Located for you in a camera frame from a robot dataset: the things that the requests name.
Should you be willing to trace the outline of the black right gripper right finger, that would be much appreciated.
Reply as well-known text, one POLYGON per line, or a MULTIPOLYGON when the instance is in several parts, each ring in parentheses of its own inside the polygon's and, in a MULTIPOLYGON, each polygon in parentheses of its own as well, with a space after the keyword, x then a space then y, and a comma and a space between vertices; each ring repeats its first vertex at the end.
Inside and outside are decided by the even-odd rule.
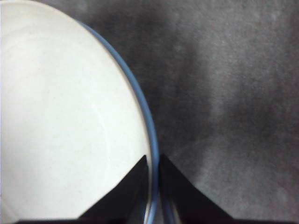
POLYGON ((160 155, 159 188, 164 221, 232 221, 201 193, 164 154, 160 155))

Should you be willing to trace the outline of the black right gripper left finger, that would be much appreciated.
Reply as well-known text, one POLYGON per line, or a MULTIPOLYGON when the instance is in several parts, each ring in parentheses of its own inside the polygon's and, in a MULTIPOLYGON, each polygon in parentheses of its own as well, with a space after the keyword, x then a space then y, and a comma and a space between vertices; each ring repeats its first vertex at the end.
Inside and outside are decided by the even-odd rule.
POLYGON ((144 221, 148 203, 147 158, 144 155, 104 197, 79 216, 80 221, 144 221))

